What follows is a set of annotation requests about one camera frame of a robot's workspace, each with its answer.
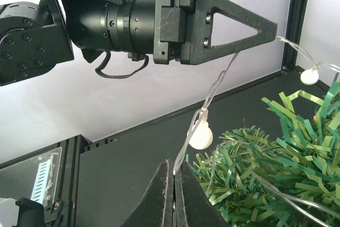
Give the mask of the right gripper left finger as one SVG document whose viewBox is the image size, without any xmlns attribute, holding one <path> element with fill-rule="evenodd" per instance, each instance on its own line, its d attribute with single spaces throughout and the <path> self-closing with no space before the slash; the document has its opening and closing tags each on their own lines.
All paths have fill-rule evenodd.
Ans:
<svg viewBox="0 0 340 227">
<path fill-rule="evenodd" d="M 157 167 L 142 199 L 122 226 L 172 226 L 173 202 L 173 163 L 165 160 Z"/>
</svg>

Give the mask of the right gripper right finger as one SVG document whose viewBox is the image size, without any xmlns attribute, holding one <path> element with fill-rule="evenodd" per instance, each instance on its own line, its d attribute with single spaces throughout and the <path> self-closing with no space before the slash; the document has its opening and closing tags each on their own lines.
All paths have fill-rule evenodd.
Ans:
<svg viewBox="0 0 340 227">
<path fill-rule="evenodd" d="M 228 226 L 212 206 L 188 162 L 174 176 L 174 226 Z"/>
</svg>

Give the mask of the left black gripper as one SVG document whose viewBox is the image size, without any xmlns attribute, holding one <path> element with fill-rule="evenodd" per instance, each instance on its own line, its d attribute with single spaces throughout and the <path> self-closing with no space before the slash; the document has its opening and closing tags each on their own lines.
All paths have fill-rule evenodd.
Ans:
<svg viewBox="0 0 340 227">
<path fill-rule="evenodd" d="M 199 65 L 277 35 L 275 22 L 230 0 L 155 0 L 154 29 L 156 64 Z"/>
</svg>

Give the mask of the small green christmas tree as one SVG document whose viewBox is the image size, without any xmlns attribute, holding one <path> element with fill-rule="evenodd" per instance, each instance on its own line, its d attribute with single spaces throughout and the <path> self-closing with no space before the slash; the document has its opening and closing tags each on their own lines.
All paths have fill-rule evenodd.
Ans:
<svg viewBox="0 0 340 227">
<path fill-rule="evenodd" d="M 222 134 L 192 163 L 205 195 L 231 226 L 339 226 L 339 78 L 324 95 L 263 98 L 282 136 L 259 127 Z"/>
</svg>

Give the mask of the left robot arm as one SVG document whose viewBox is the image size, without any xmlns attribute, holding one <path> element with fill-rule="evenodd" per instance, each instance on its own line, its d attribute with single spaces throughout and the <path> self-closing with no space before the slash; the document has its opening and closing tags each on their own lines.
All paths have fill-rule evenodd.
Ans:
<svg viewBox="0 0 340 227">
<path fill-rule="evenodd" d="M 229 0 L 40 0 L 1 6 L 1 85 L 112 52 L 147 66 L 199 65 L 276 38 L 277 24 Z"/>
</svg>

